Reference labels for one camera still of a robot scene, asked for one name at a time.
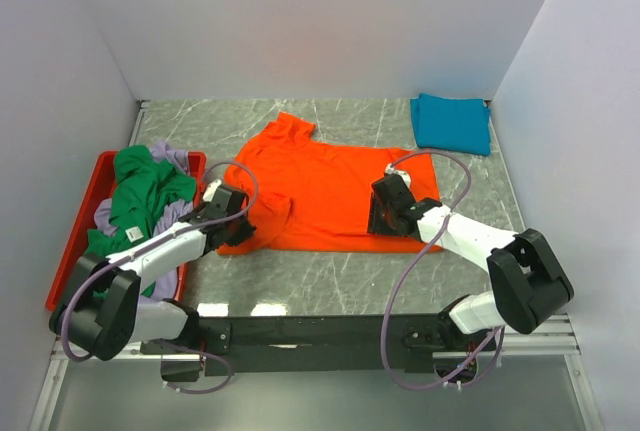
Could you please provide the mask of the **orange t shirt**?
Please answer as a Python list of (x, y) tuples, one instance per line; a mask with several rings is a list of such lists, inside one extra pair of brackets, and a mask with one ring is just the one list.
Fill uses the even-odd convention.
[(429, 156), (400, 148), (341, 146), (312, 138), (314, 124), (280, 113), (250, 139), (227, 168), (227, 184), (257, 199), (249, 210), (254, 235), (221, 256), (267, 248), (282, 251), (416, 253), (420, 242), (367, 231), (371, 186), (399, 161), (418, 198), (439, 189)]

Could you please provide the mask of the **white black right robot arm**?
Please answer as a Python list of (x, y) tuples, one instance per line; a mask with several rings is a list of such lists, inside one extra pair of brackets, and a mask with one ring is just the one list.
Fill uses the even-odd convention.
[(574, 298), (574, 288), (541, 232), (498, 229), (438, 200), (418, 201), (398, 174), (372, 184), (368, 232), (430, 243), (488, 274), (488, 291), (463, 296), (438, 314), (440, 341), (452, 350), (464, 348), (475, 333), (496, 327), (528, 335)]

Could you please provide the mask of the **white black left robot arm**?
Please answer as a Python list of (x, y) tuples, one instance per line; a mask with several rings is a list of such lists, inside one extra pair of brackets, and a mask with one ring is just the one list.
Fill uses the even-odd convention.
[(146, 341), (193, 350), (201, 341), (198, 313), (174, 299), (141, 301), (141, 293), (168, 271), (251, 237), (253, 203), (244, 191), (218, 183), (209, 200), (159, 235), (106, 257), (81, 256), (49, 321), (66, 356), (107, 361)]

